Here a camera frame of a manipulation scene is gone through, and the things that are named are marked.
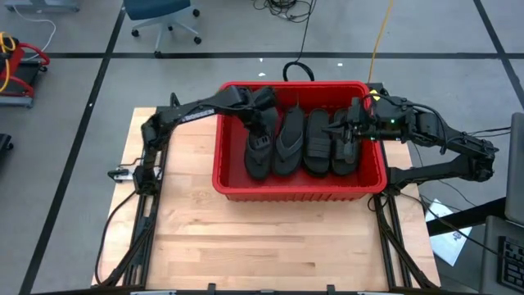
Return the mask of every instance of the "black slipper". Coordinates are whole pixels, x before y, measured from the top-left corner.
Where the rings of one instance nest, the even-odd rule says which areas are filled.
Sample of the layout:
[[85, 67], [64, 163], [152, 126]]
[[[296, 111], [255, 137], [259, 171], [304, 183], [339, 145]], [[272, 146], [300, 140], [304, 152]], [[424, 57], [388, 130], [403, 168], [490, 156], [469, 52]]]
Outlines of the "black slipper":
[[[344, 120], [346, 114], [346, 109], [338, 110], [333, 116], [333, 122]], [[331, 166], [335, 175], [345, 176], [357, 169], [360, 161], [360, 140], [344, 144], [341, 139], [333, 139], [332, 149]]]
[[314, 109], [309, 114], [305, 131], [304, 164], [313, 176], [322, 177], [329, 171], [331, 139], [322, 131], [329, 125], [329, 114], [324, 109]]
[[273, 155], [278, 113], [275, 108], [270, 108], [262, 112], [262, 118], [268, 128], [269, 135], [258, 137], [249, 133], [246, 140], [246, 151], [244, 152], [244, 166], [247, 174], [256, 180], [266, 179], [271, 171], [271, 156]]
[[280, 134], [275, 140], [273, 153], [275, 175], [288, 176], [300, 167], [304, 145], [304, 118], [304, 111], [298, 106], [287, 111]]

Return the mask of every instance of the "red crate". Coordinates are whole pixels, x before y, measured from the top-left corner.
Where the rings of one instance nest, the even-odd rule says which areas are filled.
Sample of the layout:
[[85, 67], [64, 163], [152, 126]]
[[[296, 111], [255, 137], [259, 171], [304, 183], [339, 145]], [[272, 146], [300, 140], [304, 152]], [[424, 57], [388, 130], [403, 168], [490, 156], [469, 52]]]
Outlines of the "red crate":
[[[358, 81], [339, 82], [229, 82], [221, 89], [236, 85], [256, 91], [272, 86], [279, 100], [279, 114], [296, 105], [307, 113], [322, 107], [331, 114], [351, 105], [351, 98], [362, 98], [368, 87]], [[386, 187], [386, 165], [380, 143], [362, 141], [361, 159], [355, 173], [347, 176], [329, 174], [310, 176], [300, 168], [282, 178], [271, 174], [264, 181], [252, 179], [244, 166], [247, 130], [231, 116], [219, 116], [217, 124], [213, 186], [231, 201], [350, 201], [367, 193], [380, 193]]]

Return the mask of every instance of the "yellow cable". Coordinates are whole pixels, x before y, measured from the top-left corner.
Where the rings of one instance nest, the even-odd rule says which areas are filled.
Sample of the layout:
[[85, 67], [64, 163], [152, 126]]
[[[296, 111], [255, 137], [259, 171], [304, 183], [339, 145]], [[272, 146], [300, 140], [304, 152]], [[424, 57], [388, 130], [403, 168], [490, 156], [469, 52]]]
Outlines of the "yellow cable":
[[[2, 48], [2, 52], [3, 53], [7, 53], [7, 50], [15, 51], [15, 49], [16, 49], [15, 41], [13, 40], [13, 38], [10, 35], [8, 35], [7, 38], [9, 39], [9, 42], [11, 42], [11, 46], [8, 47], [3, 42], [3, 35], [4, 34], [7, 34], [7, 33], [6, 32], [0, 32], [0, 48]], [[10, 73], [10, 68], [9, 68], [9, 61], [6, 59], [6, 78], [3, 81], [3, 86], [0, 88], [0, 92], [4, 91], [7, 88], [7, 85], [9, 84], [9, 79], [10, 78], [11, 78], [11, 73]]]
[[375, 48], [373, 49], [373, 55], [371, 56], [371, 65], [369, 66], [369, 75], [368, 75], [368, 83], [371, 82], [371, 75], [373, 74], [373, 66], [375, 64], [375, 55], [377, 54], [378, 44], [380, 44], [380, 39], [382, 38], [382, 34], [384, 34], [384, 29], [386, 28], [387, 19], [390, 17], [391, 8], [393, 7], [393, 0], [390, 0], [390, 5], [387, 7], [386, 16], [384, 16], [384, 20], [382, 21], [382, 26], [380, 27], [380, 32], [377, 36], [377, 41], [375, 42]]

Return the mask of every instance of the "wooden platform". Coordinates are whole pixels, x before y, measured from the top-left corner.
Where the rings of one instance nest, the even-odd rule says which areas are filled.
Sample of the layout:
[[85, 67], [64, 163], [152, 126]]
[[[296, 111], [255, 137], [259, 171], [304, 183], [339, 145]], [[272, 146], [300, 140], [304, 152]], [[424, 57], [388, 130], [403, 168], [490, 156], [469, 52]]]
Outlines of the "wooden platform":
[[[155, 108], [137, 108], [122, 162], [140, 157], [140, 124]], [[230, 202], [211, 184], [216, 118], [176, 129], [170, 142], [147, 287], [219, 290], [387, 290], [375, 213], [356, 202]], [[410, 167], [407, 146], [385, 144], [390, 166]], [[133, 191], [117, 184], [111, 210]], [[418, 197], [416, 186], [405, 193]], [[106, 278], [129, 246], [138, 197], [111, 223], [99, 268]], [[397, 197], [404, 243], [439, 284], [420, 205]], [[392, 249], [396, 282], [398, 258]]]

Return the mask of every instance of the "paper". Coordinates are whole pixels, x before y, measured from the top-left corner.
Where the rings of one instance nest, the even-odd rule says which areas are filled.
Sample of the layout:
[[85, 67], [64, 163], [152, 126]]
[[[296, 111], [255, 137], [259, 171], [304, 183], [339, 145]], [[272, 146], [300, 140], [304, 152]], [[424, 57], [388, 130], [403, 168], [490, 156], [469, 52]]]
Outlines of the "paper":
[[[448, 207], [442, 205], [439, 200], [435, 199], [429, 206], [433, 213], [439, 217], [447, 216], [453, 213]], [[434, 220], [435, 216], [431, 212], [426, 213], [426, 222]], [[472, 228], [460, 229], [461, 232], [469, 236]], [[459, 258], [459, 254], [466, 243], [466, 238], [463, 237], [459, 232], [450, 232], [447, 234], [439, 234], [437, 236], [430, 237], [431, 248], [433, 252], [443, 261], [446, 261], [450, 266], [454, 266]]]

